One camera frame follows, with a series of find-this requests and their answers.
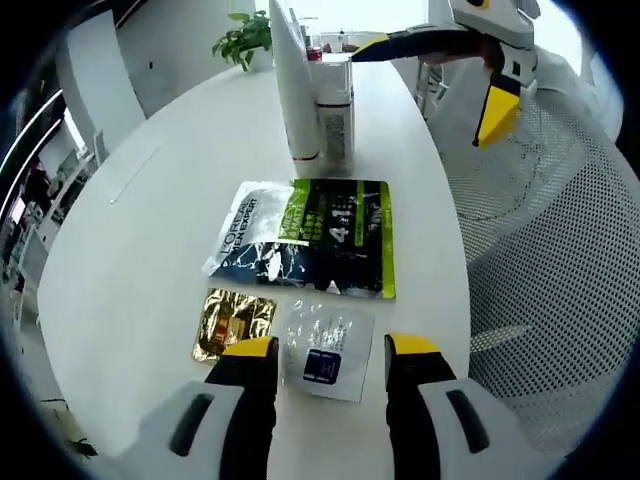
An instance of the green plant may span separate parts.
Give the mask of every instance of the green plant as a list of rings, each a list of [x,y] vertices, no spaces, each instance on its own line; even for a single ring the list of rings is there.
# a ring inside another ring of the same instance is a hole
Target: green plant
[[[213,55],[220,54],[227,63],[231,59],[246,72],[253,58],[253,49],[262,47],[266,51],[271,50],[271,26],[266,15],[264,10],[255,12],[253,17],[246,13],[230,13],[229,18],[242,22],[242,26],[229,30],[220,38],[213,46]]]

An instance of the potted plant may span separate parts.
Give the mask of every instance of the potted plant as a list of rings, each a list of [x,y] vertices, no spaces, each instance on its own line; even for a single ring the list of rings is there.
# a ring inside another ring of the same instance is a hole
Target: potted plant
[[[213,46],[213,55],[219,54],[227,63],[229,59],[245,72],[259,72],[273,67],[271,50],[271,26],[267,12],[259,10],[253,16],[246,13],[230,13],[229,18],[242,22],[240,28],[229,30]]]

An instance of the white mesh chair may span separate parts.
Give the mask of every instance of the white mesh chair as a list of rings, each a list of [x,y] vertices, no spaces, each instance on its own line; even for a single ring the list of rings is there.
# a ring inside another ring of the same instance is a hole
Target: white mesh chair
[[[638,339],[640,184],[579,99],[556,91],[539,90],[508,139],[471,146],[486,83],[466,87],[450,87],[429,127],[467,257],[469,376],[532,446],[566,454]]]

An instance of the round table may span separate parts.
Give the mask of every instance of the round table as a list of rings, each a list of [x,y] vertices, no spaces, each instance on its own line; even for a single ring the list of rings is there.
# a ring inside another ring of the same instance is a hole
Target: round table
[[[395,300],[248,287],[201,272],[240,183],[295,177],[273,71],[233,69],[193,88],[88,182],[53,244],[38,306],[56,379],[100,453],[119,456],[144,416],[207,376],[191,349],[211,286],[277,300],[276,335],[302,297],[376,317],[361,404],[279,388],[270,478],[393,478],[385,333],[428,337],[467,375],[465,257],[438,152],[391,64],[355,64],[354,82],[353,177],[389,183]]]

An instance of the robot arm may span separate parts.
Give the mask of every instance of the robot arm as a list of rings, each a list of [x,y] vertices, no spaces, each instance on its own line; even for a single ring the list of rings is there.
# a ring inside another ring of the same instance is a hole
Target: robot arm
[[[142,421],[117,464],[142,480],[265,479],[277,376],[276,338],[227,346],[204,382],[187,383]]]
[[[515,1],[535,16],[534,0]],[[483,57],[492,74],[473,145],[484,148],[513,130],[518,109],[537,89],[533,24],[511,0],[449,0],[449,4],[455,23],[419,25],[384,35],[361,47],[352,61]]]

